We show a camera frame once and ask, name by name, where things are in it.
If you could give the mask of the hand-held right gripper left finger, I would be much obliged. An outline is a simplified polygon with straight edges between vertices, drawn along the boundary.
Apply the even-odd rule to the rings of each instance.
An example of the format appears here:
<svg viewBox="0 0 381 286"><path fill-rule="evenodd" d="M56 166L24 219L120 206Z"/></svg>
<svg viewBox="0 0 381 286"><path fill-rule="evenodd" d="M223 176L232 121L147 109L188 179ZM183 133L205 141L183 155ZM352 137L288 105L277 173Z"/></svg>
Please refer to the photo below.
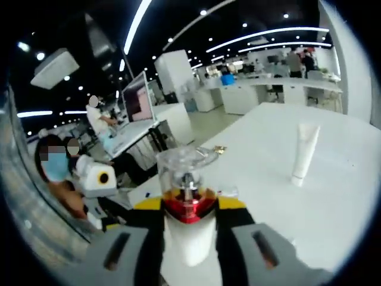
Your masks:
<svg viewBox="0 0 381 286"><path fill-rule="evenodd" d="M87 285L161 285L164 208L146 198L128 212L125 225L104 232L86 255Z"/></svg>

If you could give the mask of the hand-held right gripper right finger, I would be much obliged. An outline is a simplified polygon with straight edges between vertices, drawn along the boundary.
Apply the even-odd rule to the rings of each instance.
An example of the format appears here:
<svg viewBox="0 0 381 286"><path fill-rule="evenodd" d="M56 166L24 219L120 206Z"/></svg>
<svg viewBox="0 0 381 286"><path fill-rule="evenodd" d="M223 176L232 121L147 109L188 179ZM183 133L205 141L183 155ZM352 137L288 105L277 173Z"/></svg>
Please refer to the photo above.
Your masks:
<svg viewBox="0 0 381 286"><path fill-rule="evenodd" d="M316 272L295 247L264 223L255 223L235 197L219 197L216 250L223 285L315 285Z"/></svg>

